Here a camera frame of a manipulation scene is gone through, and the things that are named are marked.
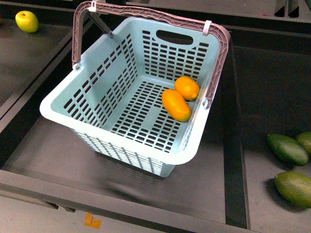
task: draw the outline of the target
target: orange sticker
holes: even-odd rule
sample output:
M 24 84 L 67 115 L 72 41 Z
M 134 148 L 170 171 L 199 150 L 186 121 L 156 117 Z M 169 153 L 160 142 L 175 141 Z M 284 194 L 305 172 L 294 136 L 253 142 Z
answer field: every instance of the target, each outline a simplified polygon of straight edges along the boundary
M 93 227 L 99 229 L 101 227 L 102 221 L 99 219 L 94 219 L 93 214 L 87 213 L 84 219 L 84 225 L 87 227 Z
M 93 219 L 91 227 L 99 229 L 101 227 L 102 221 L 99 219 Z

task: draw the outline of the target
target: basket hand hole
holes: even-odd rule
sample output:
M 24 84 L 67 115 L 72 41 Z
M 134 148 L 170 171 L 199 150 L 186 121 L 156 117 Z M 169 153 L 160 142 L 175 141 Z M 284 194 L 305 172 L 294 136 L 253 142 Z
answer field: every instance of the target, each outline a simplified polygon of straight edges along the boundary
M 173 44 L 191 45 L 193 43 L 193 38 L 191 36 L 179 33 L 172 33 L 168 31 L 158 30 L 156 32 L 156 36 L 161 40 Z

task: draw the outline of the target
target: basket floor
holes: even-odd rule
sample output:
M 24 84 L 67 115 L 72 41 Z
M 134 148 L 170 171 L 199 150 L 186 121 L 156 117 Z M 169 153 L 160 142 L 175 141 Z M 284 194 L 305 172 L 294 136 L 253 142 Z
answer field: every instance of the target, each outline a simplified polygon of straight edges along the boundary
M 163 107 L 162 93 L 169 88 L 174 88 L 172 81 L 148 75 L 136 78 L 103 129 L 165 152 L 177 152 L 188 122 L 174 120 Z M 194 102 L 188 104 L 192 109 Z

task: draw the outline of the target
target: green fruit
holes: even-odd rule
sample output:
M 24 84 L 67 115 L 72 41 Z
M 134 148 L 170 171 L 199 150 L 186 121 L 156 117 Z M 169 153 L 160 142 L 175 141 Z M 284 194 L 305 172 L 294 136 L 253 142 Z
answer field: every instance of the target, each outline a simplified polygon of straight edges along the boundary
M 308 163 L 307 152 L 293 138 L 275 133 L 269 134 L 268 145 L 277 157 L 287 164 L 304 166 Z
M 275 177 L 276 188 L 289 202 L 302 208 L 311 208 L 311 178 L 295 171 L 286 171 Z
M 297 135 L 296 140 L 311 155 L 311 132 L 305 132 Z

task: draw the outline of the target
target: yellow apple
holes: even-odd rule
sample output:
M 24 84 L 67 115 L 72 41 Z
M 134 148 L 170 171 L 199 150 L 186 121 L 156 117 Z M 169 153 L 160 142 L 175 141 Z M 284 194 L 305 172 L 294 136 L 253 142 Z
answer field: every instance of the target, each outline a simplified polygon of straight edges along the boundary
M 30 11 L 20 11 L 15 16 L 16 24 L 27 33 L 34 33 L 39 29 L 39 21 L 34 13 Z

